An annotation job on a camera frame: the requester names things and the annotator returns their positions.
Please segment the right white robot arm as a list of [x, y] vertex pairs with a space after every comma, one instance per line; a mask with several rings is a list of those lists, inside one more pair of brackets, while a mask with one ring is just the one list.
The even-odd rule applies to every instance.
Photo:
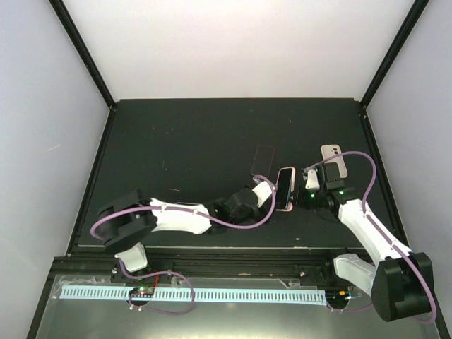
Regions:
[[346, 280], [365, 292], [386, 322], [429, 314], [436, 319], [432, 261], [398, 240], [375, 216], [364, 199], [347, 187], [334, 162], [304, 170], [297, 205], [324, 208], [348, 228], [368, 253], [367, 263], [356, 254], [341, 254], [321, 267], [323, 280], [336, 285]]

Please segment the magenta bare phone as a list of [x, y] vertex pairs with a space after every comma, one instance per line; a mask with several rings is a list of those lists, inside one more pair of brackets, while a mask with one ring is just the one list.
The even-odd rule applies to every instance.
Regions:
[[268, 177], [271, 172], [275, 148], [269, 145], [259, 145], [256, 149], [254, 160], [251, 166], [251, 175], [261, 175]]

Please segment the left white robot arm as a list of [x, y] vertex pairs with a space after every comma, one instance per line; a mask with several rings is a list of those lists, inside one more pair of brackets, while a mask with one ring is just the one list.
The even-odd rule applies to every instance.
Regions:
[[105, 252], [113, 254], [136, 282], [150, 277], [152, 266], [142, 241], [152, 232], [208, 234], [213, 229], [251, 230], [265, 224], [276, 205], [276, 187], [255, 176], [256, 185], [229, 198], [204, 204], [168, 203], [156, 198], [137, 203], [113, 203], [90, 228]]

